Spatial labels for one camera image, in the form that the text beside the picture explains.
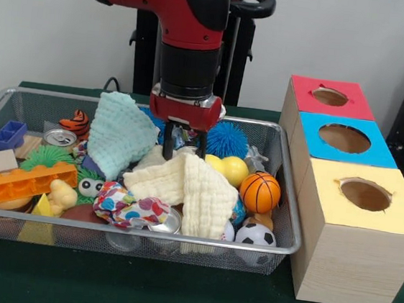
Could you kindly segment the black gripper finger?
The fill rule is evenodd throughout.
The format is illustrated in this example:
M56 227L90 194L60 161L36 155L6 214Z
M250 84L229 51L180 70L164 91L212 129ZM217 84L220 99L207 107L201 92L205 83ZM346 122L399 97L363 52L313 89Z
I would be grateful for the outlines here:
M198 147L196 149L196 155L200 157L202 160L205 159L206 156L206 148L208 142L208 133L204 131L197 131L198 137Z
M175 127L174 122L166 122L165 124L165 132L164 132L164 139L163 139L163 147L162 147L162 156L165 160L170 160L173 157L173 130Z

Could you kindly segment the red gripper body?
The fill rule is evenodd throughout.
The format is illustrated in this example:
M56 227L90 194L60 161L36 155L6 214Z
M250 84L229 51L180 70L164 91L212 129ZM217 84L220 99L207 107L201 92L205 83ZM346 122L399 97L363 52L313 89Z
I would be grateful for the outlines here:
M224 105L218 96L204 100L184 100L165 94L160 84L150 94L150 110L163 122L176 122L196 131L208 132L223 118Z

